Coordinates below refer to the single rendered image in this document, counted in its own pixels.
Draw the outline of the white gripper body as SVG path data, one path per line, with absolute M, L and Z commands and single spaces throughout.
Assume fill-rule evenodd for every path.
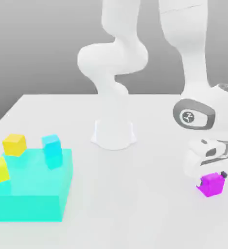
M 202 176 L 221 172 L 228 173 L 228 158 L 205 159 L 192 150 L 187 152 L 184 161 L 184 173 L 187 176 L 200 179 Z

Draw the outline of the small orange cube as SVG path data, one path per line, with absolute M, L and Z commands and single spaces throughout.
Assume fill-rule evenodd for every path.
M 2 141 L 5 155 L 21 156 L 27 149 L 26 138 L 20 134 L 10 134 Z

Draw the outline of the small magenta cube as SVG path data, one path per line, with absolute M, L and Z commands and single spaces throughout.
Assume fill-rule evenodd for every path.
M 202 176 L 201 179 L 203 180 L 203 185 L 201 187 L 196 187 L 205 197 L 211 197 L 222 193 L 225 178 L 223 178 L 220 174 L 208 174 Z

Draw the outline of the large turquoise box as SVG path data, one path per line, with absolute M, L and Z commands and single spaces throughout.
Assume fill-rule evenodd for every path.
M 54 159 L 39 148 L 3 157 L 10 179 L 0 183 L 0 222 L 61 222 L 73 175 L 71 149 Z

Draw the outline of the small cyan cube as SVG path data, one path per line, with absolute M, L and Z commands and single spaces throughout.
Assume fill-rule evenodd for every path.
M 41 138 L 45 163 L 48 168 L 55 169 L 62 165 L 63 155 L 61 141 L 58 135 L 52 134 Z

